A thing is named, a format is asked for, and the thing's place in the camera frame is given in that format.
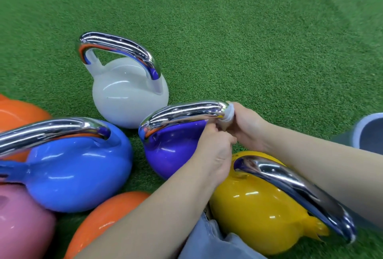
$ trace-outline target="blue kettlebell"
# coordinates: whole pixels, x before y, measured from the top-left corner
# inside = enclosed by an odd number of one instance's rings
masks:
[[[61,118],[0,133],[0,158],[31,147],[25,163],[0,160],[0,178],[25,184],[39,204],[56,212],[97,207],[123,186],[132,169],[129,139],[104,121]]]

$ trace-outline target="pink kettlebell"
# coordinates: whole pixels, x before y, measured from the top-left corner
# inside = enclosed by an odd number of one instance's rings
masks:
[[[0,259],[41,259],[54,234],[56,218],[25,186],[0,185]]]

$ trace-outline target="kettlebell handle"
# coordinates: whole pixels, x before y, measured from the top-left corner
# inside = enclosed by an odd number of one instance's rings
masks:
[[[232,104],[219,100],[205,100],[178,103],[164,107],[142,121],[138,128],[141,141],[146,141],[155,132],[165,127],[193,121],[220,119],[222,124],[230,123],[234,118]]]
[[[330,235],[321,236],[320,239],[346,244],[356,240],[356,227],[345,209],[334,198],[288,167],[263,157],[246,155],[234,161],[234,170],[255,175],[276,186],[309,214],[322,221],[330,229]]]
[[[37,122],[0,133],[0,158],[75,134],[95,134],[108,140],[112,133],[108,126],[91,118],[61,118]]]
[[[145,69],[146,76],[151,80],[158,80],[161,77],[161,69],[156,59],[143,46],[132,40],[110,34],[86,32],[80,36],[77,49],[82,62],[92,75],[99,72],[100,66],[102,66],[93,52],[95,48],[134,59]]]

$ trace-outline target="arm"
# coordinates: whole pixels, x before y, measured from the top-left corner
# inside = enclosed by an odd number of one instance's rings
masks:
[[[227,177],[235,142],[230,134],[208,123],[193,157],[76,258],[175,257],[214,189]]]
[[[364,218],[383,227],[383,155],[272,125],[235,104],[239,142],[265,152]]]

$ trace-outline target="artificial turf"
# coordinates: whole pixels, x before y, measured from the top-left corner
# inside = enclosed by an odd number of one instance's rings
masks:
[[[0,92],[54,116],[100,118],[92,77],[74,43],[85,31],[121,35],[156,56],[169,103],[238,101],[281,126],[330,138],[383,111],[381,0],[0,0]],[[100,53],[103,62],[116,58]],[[121,191],[162,180],[135,156]],[[87,213],[59,215],[47,258],[62,258]],[[277,258],[376,259],[383,239],[361,231],[350,247],[303,239]]]

